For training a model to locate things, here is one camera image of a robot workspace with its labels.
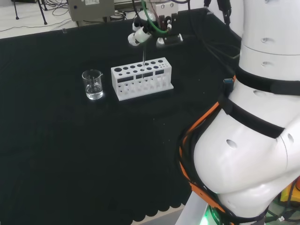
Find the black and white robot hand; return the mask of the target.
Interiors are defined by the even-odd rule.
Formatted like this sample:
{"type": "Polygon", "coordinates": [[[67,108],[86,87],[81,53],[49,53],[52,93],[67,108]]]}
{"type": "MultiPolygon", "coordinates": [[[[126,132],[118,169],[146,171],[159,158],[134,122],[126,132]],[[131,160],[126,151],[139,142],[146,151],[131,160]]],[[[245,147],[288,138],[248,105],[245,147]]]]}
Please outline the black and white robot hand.
{"type": "Polygon", "coordinates": [[[157,16],[148,9],[139,11],[132,23],[133,32],[128,36],[128,42],[132,46],[138,46],[154,38],[157,47],[182,43],[182,35],[173,30],[175,16],[176,14],[157,16]]]}

